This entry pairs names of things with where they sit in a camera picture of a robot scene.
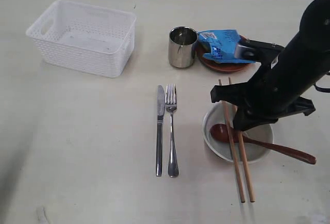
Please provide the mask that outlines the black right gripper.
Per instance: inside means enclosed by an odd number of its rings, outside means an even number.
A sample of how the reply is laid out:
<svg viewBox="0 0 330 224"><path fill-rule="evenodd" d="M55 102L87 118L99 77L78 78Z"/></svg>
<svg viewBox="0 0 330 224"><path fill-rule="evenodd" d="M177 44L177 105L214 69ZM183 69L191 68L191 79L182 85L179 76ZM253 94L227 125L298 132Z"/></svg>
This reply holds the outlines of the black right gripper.
<svg viewBox="0 0 330 224"><path fill-rule="evenodd" d="M312 100L301 95L328 72L328 51L286 48L274 66L262 64L247 82L214 86L211 101L224 100L238 106L233 119L238 131L273 124L285 116L308 116L315 107Z"/></svg>

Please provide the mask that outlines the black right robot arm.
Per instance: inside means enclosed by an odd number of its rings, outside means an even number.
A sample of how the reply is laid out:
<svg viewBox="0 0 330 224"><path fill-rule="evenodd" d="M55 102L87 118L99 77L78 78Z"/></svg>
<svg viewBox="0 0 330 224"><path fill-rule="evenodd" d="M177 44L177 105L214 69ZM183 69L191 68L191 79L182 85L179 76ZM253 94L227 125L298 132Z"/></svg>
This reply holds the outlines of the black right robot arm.
<svg viewBox="0 0 330 224"><path fill-rule="evenodd" d="M213 103L237 106L234 129L246 131L280 118L316 109L302 94L329 72L329 0L314 0L304 11L298 33L286 47L240 39L234 56L259 62L245 83L214 86Z"/></svg>

